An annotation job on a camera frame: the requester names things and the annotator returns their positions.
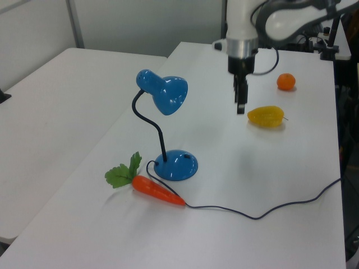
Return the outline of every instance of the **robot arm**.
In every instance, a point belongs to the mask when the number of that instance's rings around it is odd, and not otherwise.
[[[359,8],[357,0],[269,1],[259,12],[256,29],[267,45],[285,45],[309,26]]]
[[[245,112],[246,76],[254,72],[259,39],[272,47],[284,45],[308,26],[359,8],[357,0],[268,0],[254,26],[250,19],[262,3],[263,0],[228,0],[226,39],[214,43],[215,49],[228,54],[228,72],[234,75],[237,114]]]

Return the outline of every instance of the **lamp base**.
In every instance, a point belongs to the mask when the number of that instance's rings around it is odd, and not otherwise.
[[[190,178],[197,172],[197,159],[189,152],[170,150],[166,152],[166,155],[166,162],[163,161],[162,155],[159,155],[156,159],[158,165],[154,165],[156,174],[161,178],[180,181]]]

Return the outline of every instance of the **table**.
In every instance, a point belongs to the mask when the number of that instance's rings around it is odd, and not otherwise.
[[[137,102],[162,127],[167,150],[197,157],[192,178],[169,183],[188,203],[257,216],[313,198],[340,177],[333,65],[314,54],[279,53],[271,74],[248,76],[246,111],[278,105],[289,119],[280,128],[258,128],[236,115],[227,56],[210,45],[181,43],[159,69],[188,81],[176,113],[161,115],[149,95]],[[274,62],[275,51],[261,49],[255,71]],[[284,71],[295,75],[296,91],[277,89]],[[172,206],[130,185],[113,190],[105,172],[128,165],[137,150],[145,175],[146,163],[160,154],[157,132],[127,108],[0,258],[0,268],[345,268],[339,184],[316,202],[252,221]]]
[[[10,244],[127,108],[164,57],[67,49],[0,105],[0,242]]]

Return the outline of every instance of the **wall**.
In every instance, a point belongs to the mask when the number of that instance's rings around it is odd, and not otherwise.
[[[86,49],[169,56],[220,39],[222,0],[71,0]]]
[[[0,13],[0,88],[6,91],[73,47],[66,0],[30,0]]]
[[[26,3],[29,0],[1,0],[0,1],[0,14],[5,13],[17,6]]]

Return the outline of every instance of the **orange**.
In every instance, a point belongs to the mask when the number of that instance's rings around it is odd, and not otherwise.
[[[277,79],[278,89],[283,91],[290,91],[296,84],[296,79],[292,74],[284,73],[281,74]]]

